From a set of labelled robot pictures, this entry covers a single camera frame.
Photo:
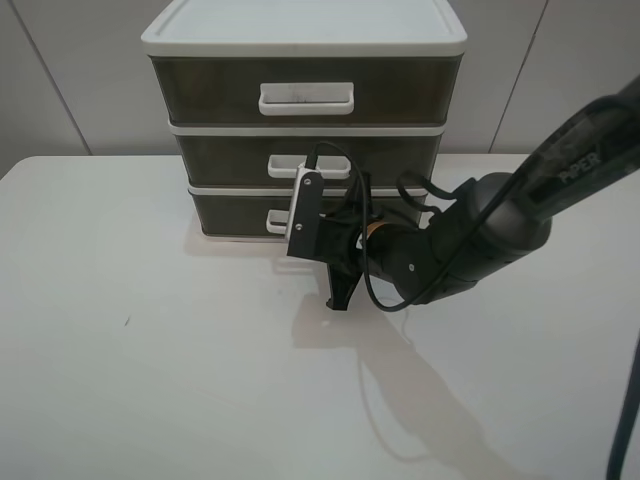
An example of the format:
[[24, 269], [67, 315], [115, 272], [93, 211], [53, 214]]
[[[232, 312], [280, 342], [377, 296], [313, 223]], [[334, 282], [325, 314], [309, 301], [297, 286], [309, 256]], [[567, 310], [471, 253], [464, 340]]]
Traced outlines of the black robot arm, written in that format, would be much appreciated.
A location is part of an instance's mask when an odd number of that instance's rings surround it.
[[401, 303], [426, 305], [472, 289], [545, 245], [560, 212], [639, 168], [639, 82], [576, 112], [513, 172], [469, 179], [431, 208], [425, 228], [374, 214], [362, 200], [322, 218], [317, 251], [327, 266], [328, 308], [347, 309], [360, 282], [394, 285]]

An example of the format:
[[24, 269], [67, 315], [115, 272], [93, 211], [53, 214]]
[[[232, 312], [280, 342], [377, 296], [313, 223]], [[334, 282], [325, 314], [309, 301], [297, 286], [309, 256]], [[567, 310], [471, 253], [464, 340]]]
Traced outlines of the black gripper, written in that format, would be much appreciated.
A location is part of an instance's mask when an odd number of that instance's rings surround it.
[[375, 207], [371, 175], [363, 173], [352, 181], [342, 196], [322, 199], [321, 220], [315, 244], [317, 260], [327, 266], [329, 299], [333, 311], [346, 311], [362, 277], [362, 253], [358, 240], [366, 225], [383, 218], [382, 208]]

